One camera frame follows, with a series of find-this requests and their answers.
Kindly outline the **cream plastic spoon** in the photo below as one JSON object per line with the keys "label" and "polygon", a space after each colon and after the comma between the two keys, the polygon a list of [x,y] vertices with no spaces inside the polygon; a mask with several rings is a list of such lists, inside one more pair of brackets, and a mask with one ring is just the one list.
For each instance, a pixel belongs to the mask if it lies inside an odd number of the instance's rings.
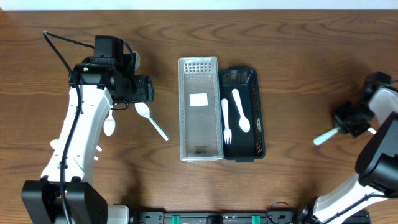
{"label": "cream plastic spoon", "polygon": [[239,94],[238,89],[234,88],[232,90],[232,95],[234,98],[234,101],[236,103],[238,112],[239,112],[239,127],[241,128],[241,130],[245,133],[248,133],[250,131],[250,122],[247,119],[247,117],[245,117],[244,115],[244,111],[243,111],[243,106],[242,106],[242,102],[241,102],[241,97]]}

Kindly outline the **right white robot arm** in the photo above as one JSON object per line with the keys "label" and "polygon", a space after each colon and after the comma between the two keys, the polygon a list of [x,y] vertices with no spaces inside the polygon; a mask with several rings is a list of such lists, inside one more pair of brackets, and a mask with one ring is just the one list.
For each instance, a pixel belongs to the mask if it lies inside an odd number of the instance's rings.
{"label": "right white robot arm", "polygon": [[313,140],[319,146],[338,133],[373,135],[356,160],[354,176],[301,208],[296,223],[343,223],[374,203],[397,198],[397,89],[392,84],[385,73],[369,75],[358,102],[335,109],[335,128]]}

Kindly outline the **white plastic fork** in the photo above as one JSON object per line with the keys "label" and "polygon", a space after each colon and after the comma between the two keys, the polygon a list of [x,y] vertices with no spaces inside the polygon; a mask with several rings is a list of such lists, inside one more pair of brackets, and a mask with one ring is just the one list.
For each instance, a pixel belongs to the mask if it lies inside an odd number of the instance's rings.
{"label": "white plastic fork", "polygon": [[226,145],[230,145],[232,143],[232,132],[229,128],[229,110],[228,110],[228,100],[226,98],[223,98],[221,100],[221,109],[224,119],[224,130],[223,130],[224,143]]}

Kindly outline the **small white spoon under arm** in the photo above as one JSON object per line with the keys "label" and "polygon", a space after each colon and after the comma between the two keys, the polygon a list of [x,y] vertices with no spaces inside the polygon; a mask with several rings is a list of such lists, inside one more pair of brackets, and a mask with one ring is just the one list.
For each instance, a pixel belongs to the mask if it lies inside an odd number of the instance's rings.
{"label": "small white spoon under arm", "polygon": [[103,130],[105,135],[111,136],[116,129],[116,121],[113,118],[113,108],[110,109],[107,118],[103,123]]}

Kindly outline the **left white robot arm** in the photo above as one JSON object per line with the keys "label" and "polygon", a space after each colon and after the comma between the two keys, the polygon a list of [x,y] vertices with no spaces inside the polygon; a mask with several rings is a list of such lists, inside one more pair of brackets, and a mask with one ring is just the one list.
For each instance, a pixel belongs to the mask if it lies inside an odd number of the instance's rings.
{"label": "left white robot arm", "polygon": [[66,118],[39,180],[27,180],[21,197],[33,223],[135,223],[127,205],[110,205],[93,187],[98,141],[113,105],[154,99],[152,77],[136,75],[140,58],[127,42],[97,35],[94,54],[67,67]]}

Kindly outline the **pale green plastic fork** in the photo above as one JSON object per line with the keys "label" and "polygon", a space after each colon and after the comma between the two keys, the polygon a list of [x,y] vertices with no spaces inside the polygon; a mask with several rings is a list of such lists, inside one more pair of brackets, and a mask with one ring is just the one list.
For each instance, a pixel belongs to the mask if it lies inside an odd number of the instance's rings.
{"label": "pale green plastic fork", "polygon": [[340,131],[340,128],[335,127],[333,129],[329,130],[328,132],[319,135],[318,137],[316,137],[313,140],[314,145],[319,146],[319,145],[323,144],[325,141],[329,140],[334,135],[338,134],[339,131]]}

